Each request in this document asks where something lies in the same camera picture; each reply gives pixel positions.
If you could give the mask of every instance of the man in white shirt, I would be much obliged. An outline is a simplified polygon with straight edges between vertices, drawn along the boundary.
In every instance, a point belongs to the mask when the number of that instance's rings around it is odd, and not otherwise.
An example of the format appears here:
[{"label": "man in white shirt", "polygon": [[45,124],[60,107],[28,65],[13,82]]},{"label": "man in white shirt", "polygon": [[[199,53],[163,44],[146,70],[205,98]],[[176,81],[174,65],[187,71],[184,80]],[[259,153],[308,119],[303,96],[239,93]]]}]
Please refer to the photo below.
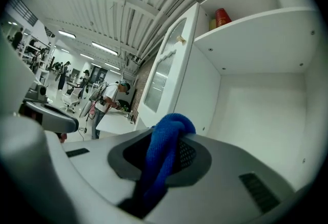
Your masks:
[{"label": "man in white shirt", "polygon": [[108,110],[111,107],[116,109],[120,108],[120,106],[114,102],[117,91],[128,94],[127,92],[129,90],[130,90],[130,85],[128,83],[120,83],[120,84],[112,83],[106,87],[106,89],[102,93],[102,97],[100,98],[99,101],[97,101],[95,106],[96,113],[92,125],[92,139],[99,139],[100,131],[96,130],[96,127],[98,126],[103,116],[108,112]]}]

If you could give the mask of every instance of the frosted glass window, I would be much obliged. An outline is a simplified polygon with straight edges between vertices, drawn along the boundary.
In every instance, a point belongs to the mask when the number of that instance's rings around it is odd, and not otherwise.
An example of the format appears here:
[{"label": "frosted glass window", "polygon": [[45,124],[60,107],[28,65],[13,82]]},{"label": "frosted glass window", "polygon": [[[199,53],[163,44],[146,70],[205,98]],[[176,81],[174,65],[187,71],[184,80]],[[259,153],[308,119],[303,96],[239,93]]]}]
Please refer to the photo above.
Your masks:
[{"label": "frosted glass window", "polygon": [[158,63],[155,74],[150,84],[150,88],[147,92],[145,105],[148,106],[154,112],[157,111],[160,99],[163,94],[163,90],[165,88],[166,80],[170,73],[170,69],[172,66],[172,62],[175,54],[171,54],[170,56],[163,59]]},{"label": "frosted glass window", "polygon": [[182,35],[182,31],[185,27],[185,24],[186,24],[186,18],[183,19],[181,22],[179,22],[176,27],[172,30],[165,46],[164,46],[164,49],[162,51],[162,53],[164,53],[165,51],[169,50],[169,49],[172,49],[172,47],[178,42],[177,41],[177,37],[179,35]]}]

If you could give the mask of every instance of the white chair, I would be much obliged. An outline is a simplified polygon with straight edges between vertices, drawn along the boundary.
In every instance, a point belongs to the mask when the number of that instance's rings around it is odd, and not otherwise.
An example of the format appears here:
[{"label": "white chair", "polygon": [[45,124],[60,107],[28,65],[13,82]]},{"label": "white chair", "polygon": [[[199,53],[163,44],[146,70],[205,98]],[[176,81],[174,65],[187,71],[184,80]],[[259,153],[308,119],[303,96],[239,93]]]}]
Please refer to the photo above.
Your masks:
[{"label": "white chair", "polygon": [[77,104],[79,102],[78,94],[82,91],[83,88],[75,88],[71,95],[61,94],[61,99],[64,102],[64,106],[60,108],[66,108],[65,111],[71,110],[73,113],[75,113],[73,105]]}]

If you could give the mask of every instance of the white cabinet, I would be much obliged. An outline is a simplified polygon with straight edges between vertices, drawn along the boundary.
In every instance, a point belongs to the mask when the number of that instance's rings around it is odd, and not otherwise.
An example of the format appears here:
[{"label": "white cabinet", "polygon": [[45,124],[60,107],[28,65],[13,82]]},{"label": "white cabinet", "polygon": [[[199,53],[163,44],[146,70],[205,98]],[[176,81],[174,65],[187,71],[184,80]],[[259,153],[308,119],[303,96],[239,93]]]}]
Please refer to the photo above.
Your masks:
[{"label": "white cabinet", "polygon": [[[188,72],[188,78],[185,78],[186,69],[192,70],[193,72],[198,69],[198,62],[196,60],[193,61],[193,64],[188,62],[194,40],[198,11],[199,4],[195,4],[185,12],[168,29],[162,42],[138,107],[139,121],[141,120],[140,123],[145,124],[146,127],[157,124],[166,114],[176,112],[175,108],[177,102],[179,102],[178,99],[185,97],[180,92],[181,87],[196,97],[193,99],[188,98],[192,101],[190,103],[192,114],[194,112],[202,113],[200,103],[203,88],[200,90],[199,87],[201,87],[201,84],[196,83],[198,80],[197,76],[189,77],[190,73]],[[198,55],[203,57],[203,64],[205,66],[212,66],[202,53],[198,52]],[[219,76],[213,66],[212,71]],[[201,123],[199,128],[203,129],[206,127],[208,129],[209,123],[208,121],[204,125]]]},{"label": "white cabinet", "polygon": [[[232,22],[209,31],[210,19],[220,8]],[[186,42],[177,42],[179,34]],[[305,125],[313,119],[304,74],[313,68],[311,60],[322,50],[325,35],[312,0],[195,4],[164,38],[138,121],[150,127],[168,113],[181,113],[197,134],[245,149],[298,190],[315,177],[299,154],[311,134]],[[327,77],[323,72],[321,79]],[[326,83],[316,81],[318,86]],[[319,148],[306,153],[311,165]]]}]

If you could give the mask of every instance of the red cup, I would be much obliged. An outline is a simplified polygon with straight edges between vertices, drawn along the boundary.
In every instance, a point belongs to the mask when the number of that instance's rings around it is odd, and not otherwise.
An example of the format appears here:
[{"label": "red cup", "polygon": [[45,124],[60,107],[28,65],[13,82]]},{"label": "red cup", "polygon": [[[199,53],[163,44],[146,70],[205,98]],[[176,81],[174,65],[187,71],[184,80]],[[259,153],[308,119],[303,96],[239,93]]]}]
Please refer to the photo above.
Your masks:
[{"label": "red cup", "polygon": [[215,19],[216,27],[231,23],[231,19],[224,8],[220,8],[215,12]]}]

